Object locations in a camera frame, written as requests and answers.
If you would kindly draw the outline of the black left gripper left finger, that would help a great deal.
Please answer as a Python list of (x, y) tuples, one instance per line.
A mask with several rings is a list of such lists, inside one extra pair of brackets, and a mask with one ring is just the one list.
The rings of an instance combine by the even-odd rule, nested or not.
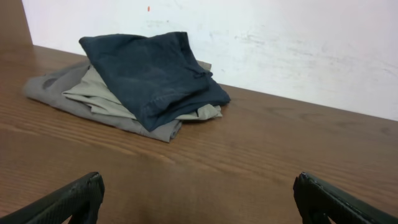
[(45, 197), (1, 218), (1, 223), (96, 224), (104, 198), (99, 172), (90, 172)]

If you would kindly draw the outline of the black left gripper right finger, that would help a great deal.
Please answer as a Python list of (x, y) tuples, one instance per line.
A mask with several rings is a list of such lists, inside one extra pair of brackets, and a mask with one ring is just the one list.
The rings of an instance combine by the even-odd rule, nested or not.
[(306, 172), (295, 178), (293, 190), (303, 224), (397, 224), (396, 217)]

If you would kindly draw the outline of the folded beige garment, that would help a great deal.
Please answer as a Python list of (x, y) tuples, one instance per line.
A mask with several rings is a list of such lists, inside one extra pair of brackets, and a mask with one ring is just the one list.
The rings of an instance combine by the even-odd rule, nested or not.
[[(110, 92), (105, 82), (92, 65), (89, 66), (88, 71), (84, 74), (80, 83), (64, 91), (62, 95), (70, 100), (88, 105), (91, 112), (94, 114), (136, 120), (136, 117)], [(204, 121), (212, 118), (220, 118), (222, 116), (220, 106), (205, 105), (194, 110), (192, 113), (180, 115), (176, 117), (176, 119), (181, 121)]]

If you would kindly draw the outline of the folded grey garment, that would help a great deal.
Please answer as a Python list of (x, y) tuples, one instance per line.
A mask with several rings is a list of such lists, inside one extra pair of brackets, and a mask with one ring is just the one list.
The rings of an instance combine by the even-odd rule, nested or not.
[(170, 142), (174, 139), (182, 127), (178, 120), (171, 121), (165, 125), (159, 126), (154, 131), (147, 131), (140, 122), (131, 118), (121, 118), (103, 114), (94, 114), (90, 107), (69, 100), (62, 93), (79, 84), (84, 74), (90, 66), (89, 61), (83, 61), (71, 66), (65, 67), (52, 73), (30, 78), (24, 86), (26, 97), (45, 103), (56, 109), (66, 111), (77, 117), (93, 120), (108, 126), (112, 126), (123, 131), (139, 134), (163, 142)]

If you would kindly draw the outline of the folded navy blue garment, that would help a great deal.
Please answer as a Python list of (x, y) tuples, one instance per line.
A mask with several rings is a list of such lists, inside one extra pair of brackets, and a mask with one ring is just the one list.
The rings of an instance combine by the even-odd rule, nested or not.
[(108, 89), (148, 131), (231, 100), (197, 62), (186, 32), (100, 35), (79, 43)]

